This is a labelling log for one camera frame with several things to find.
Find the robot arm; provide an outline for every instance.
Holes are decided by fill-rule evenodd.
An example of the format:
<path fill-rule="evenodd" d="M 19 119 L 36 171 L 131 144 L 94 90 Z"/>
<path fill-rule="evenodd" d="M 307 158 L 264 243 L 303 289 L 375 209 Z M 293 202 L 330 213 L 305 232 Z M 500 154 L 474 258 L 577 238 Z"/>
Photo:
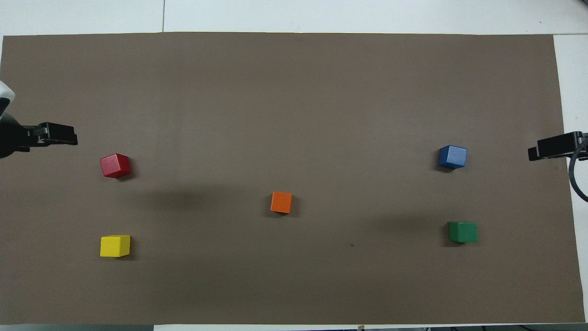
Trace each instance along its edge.
<path fill-rule="evenodd" d="M 78 144 L 78 136 L 74 133 L 74 128 L 67 125 L 50 122 L 39 125 L 20 125 L 14 117 L 5 112 L 14 98 L 14 92 L 0 81 L 0 158 L 7 157 L 16 151 L 28 152 L 31 147 Z"/>
<path fill-rule="evenodd" d="M 567 173 L 570 177 L 570 185 L 582 200 L 588 202 L 588 196 L 582 192 L 576 183 L 574 168 L 577 161 L 588 160 L 588 133 L 574 131 L 555 137 L 537 141 L 537 147 L 528 149 L 529 161 L 537 161 L 545 158 L 569 157 L 570 165 Z"/>
<path fill-rule="evenodd" d="M 2 81 L 0 81 L 0 118 L 2 114 L 10 104 L 14 100 L 15 94 L 14 92 L 6 86 Z"/>

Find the white table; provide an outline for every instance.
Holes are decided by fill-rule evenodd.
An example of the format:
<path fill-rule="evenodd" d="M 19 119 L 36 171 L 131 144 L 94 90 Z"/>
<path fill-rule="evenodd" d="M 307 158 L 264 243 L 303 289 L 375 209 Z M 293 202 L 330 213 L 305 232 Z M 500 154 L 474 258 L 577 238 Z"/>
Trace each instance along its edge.
<path fill-rule="evenodd" d="M 0 0 L 0 36 L 171 31 L 553 34 L 564 130 L 588 131 L 588 5 L 579 0 Z M 588 190 L 588 162 L 577 164 L 576 178 Z M 588 316 L 588 204 L 574 192 L 572 204 Z M 357 327 L 167 325 L 155 329 Z M 415 326 L 365 326 L 384 327 Z"/>

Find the brown paper sheet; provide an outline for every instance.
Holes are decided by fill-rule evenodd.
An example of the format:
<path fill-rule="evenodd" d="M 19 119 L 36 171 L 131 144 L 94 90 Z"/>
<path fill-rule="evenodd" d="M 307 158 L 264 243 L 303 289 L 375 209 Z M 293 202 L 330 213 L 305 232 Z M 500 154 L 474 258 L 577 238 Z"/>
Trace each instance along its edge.
<path fill-rule="evenodd" d="M 584 321 L 566 163 L 526 153 L 563 132 L 551 36 L 5 37 L 0 79 L 79 137 L 0 160 L 1 324 Z"/>

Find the wooden block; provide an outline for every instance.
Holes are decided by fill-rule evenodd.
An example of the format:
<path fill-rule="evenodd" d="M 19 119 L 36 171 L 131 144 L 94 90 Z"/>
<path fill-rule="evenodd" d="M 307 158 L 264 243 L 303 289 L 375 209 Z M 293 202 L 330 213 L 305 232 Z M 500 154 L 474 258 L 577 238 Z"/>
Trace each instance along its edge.
<path fill-rule="evenodd" d="M 277 211 L 278 213 L 290 213 L 290 207 L 292 205 L 292 194 L 284 192 L 274 192 L 272 194 L 272 206 L 271 211 Z"/>
<path fill-rule="evenodd" d="M 439 165 L 442 167 L 457 169 L 466 166 L 467 148 L 447 145 L 441 148 L 439 153 Z"/>
<path fill-rule="evenodd" d="M 449 238 L 458 243 L 477 243 L 476 223 L 449 222 Z"/>
<path fill-rule="evenodd" d="M 104 177 L 119 178 L 131 173 L 129 157 L 118 153 L 101 158 L 100 166 Z"/>
<path fill-rule="evenodd" d="M 100 256 L 121 257 L 131 253 L 131 236 L 117 234 L 100 238 Z"/>

